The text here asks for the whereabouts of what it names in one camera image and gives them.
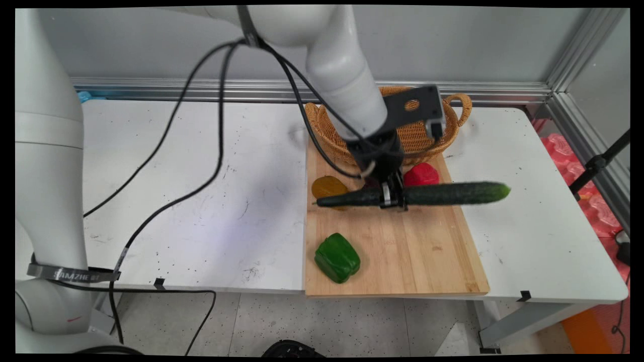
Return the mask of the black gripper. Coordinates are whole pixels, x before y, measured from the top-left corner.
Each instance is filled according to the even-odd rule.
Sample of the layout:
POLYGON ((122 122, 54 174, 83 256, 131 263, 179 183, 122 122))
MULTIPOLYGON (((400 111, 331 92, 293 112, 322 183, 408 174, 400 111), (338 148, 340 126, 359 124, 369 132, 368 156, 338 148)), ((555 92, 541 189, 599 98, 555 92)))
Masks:
POLYGON ((396 131, 375 134, 364 141, 348 141, 347 149, 363 176, 387 176, 380 184, 380 208, 408 209, 403 195, 403 148, 396 131))

